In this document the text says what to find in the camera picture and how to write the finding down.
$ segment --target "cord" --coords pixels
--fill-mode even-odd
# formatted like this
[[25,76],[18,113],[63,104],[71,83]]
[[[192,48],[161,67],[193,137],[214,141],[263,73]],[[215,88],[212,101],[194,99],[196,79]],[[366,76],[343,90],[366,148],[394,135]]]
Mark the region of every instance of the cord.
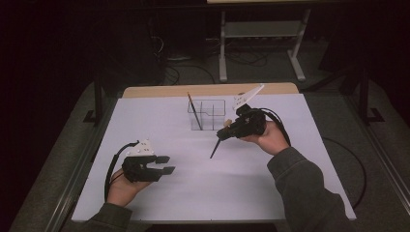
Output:
[[154,54],[155,54],[157,57],[159,57],[159,56],[160,56],[160,53],[162,52],[163,47],[164,47],[163,40],[161,39],[161,37],[158,37],[158,36],[152,36],[151,39],[155,39],[155,40],[158,40],[158,41],[161,42],[161,47],[158,49],[158,51],[154,52]]
[[213,84],[216,83],[215,80],[214,80],[214,76],[213,76],[209,71],[207,71],[206,69],[204,69],[204,68],[202,68],[202,67],[200,67],[200,66],[195,66],[195,65],[181,65],[181,66],[180,66],[180,65],[178,65],[178,66],[171,66],[171,67],[172,67],[172,68],[182,67],[182,68],[197,68],[197,69],[200,69],[200,70],[204,71],[206,74],[208,74],[208,75],[211,77]]
[[284,128],[283,122],[281,121],[277,113],[274,110],[269,109],[269,108],[259,108],[259,110],[261,110],[265,115],[267,115],[269,118],[271,118],[275,122],[275,124],[278,126],[281,133],[283,134],[283,137],[286,140],[287,144],[289,144],[289,146],[292,146],[292,143],[290,142],[289,134],[287,134],[287,131]]
[[[249,52],[249,54],[254,55],[255,59],[254,60],[247,60],[243,57],[241,57],[241,55],[234,55],[233,53],[226,53],[225,57],[227,59],[229,59],[230,61],[240,64],[240,65],[249,65],[249,66],[253,66],[253,67],[264,67],[268,64],[268,56],[270,54],[270,52],[258,57],[256,55],[255,52]],[[259,62],[260,60],[263,60],[263,63],[260,65],[255,65],[257,62]]]
[[[171,70],[173,70],[174,72],[176,72],[176,75],[173,75],[173,74],[171,74],[171,73],[169,73],[166,69],[171,69]],[[172,68],[172,67],[165,67],[165,74],[166,74],[166,77],[167,77],[167,79],[169,80],[169,81],[171,81],[171,85],[176,85],[176,84],[179,84],[179,79],[180,79],[180,73],[176,70],[176,69],[174,69],[174,68]]]
[[106,198],[108,197],[108,192],[109,192],[109,186],[111,185],[111,175],[112,175],[112,171],[114,170],[115,164],[117,163],[118,158],[120,157],[121,153],[127,149],[128,147],[134,147],[136,144],[138,144],[139,141],[136,141],[135,143],[129,143],[127,145],[125,145],[124,147],[122,147],[120,149],[120,151],[118,151],[117,154],[114,155],[114,157],[112,158],[111,164],[109,165],[108,171],[106,173],[106,177],[105,177],[105,185],[104,185],[104,201],[106,202]]
[[120,176],[124,175],[124,172],[122,172],[120,175],[116,176],[114,179],[111,180],[111,182],[109,183],[110,185],[112,183],[114,183],[115,180],[117,180]]
[[365,196],[365,192],[366,192],[366,188],[367,188],[367,174],[366,174],[366,169],[365,166],[363,165],[362,161],[359,159],[358,156],[356,156],[356,154],[354,154],[350,149],[348,149],[346,146],[344,146],[343,144],[333,140],[332,138],[328,138],[328,137],[323,137],[322,139],[324,140],[328,140],[331,141],[333,143],[336,143],[337,145],[339,145],[340,147],[342,147],[343,149],[345,149],[346,151],[348,151],[355,159],[356,161],[359,163],[359,165],[362,168],[362,172],[363,172],[363,178],[364,178],[364,183],[363,183],[363,187],[362,187],[362,192],[359,196],[359,199],[356,201],[356,203],[353,205],[353,209],[356,209],[356,207],[362,202],[363,197]]

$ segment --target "person's right hand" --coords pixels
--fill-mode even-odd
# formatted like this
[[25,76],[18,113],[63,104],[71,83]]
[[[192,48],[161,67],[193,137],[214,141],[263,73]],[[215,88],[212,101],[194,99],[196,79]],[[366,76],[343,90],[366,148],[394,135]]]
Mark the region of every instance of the person's right hand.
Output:
[[256,143],[263,151],[273,156],[289,147],[277,124],[272,121],[266,122],[266,128],[262,135],[253,134],[240,139]]

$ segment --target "table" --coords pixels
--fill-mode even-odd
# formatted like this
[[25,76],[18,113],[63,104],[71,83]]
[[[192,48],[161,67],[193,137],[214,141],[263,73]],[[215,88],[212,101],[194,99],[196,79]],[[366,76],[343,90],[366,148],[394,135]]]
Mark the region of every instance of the table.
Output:
[[[304,2],[306,0],[208,0],[209,4],[222,3],[291,3]],[[295,37],[296,42],[292,49],[287,51],[290,63],[299,81],[305,81],[305,75],[298,61],[298,51],[308,25],[310,9],[305,9],[301,20],[287,21],[241,21],[226,22],[225,12],[221,14],[220,23],[220,81],[227,81],[226,62],[225,62],[225,38],[245,38],[245,37]]]
[[[103,204],[103,183],[112,156],[125,144],[149,138],[157,156],[170,156],[176,166],[169,176],[143,190],[128,208],[132,220],[144,223],[267,222],[284,219],[281,197],[266,164],[271,156],[254,144],[231,138],[217,142],[215,130],[191,130],[188,97],[225,100],[226,118],[236,118],[229,105],[238,92],[258,84],[132,87],[114,109],[93,167],[73,213],[82,221]],[[325,186],[339,193],[346,214],[355,218],[303,95],[291,83],[266,84],[249,103],[273,109],[283,121],[292,145],[325,174]],[[122,154],[114,170],[123,162]]]

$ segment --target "black pen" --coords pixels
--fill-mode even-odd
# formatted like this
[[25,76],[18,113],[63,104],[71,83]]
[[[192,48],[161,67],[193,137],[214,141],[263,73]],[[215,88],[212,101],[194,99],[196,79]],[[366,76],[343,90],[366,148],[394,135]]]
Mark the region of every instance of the black pen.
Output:
[[195,106],[193,106],[192,98],[190,97],[190,92],[187,92],[187,93],[188,93],[188,98],[190,99],[190,107],[192,107],[192,111],[193,111],[193,114],[195,115],[196,122],[198,122],[198,126],[202,130],[202,126],[199,123],[198,115],[196,114]]
[[210,159],[214,156],[214,153],[217,150],[219,145],[220,145],[220,139],[218,139],[217,145],[215,145],[214,151],[212,151],[212,155],[211,155]]

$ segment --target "gray sleeve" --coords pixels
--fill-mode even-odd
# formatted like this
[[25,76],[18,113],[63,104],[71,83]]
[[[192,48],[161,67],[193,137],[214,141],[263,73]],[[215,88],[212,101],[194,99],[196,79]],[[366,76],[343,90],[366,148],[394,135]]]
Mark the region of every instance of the gray sleeve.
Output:
[[104,203],[100,211],[84,222],[81,232],[125,232],[132,211],[120,206]]
[[320,168],[296,149],[281,151],[268,168],[292,231],[355,231],[341,197],[325,189]]

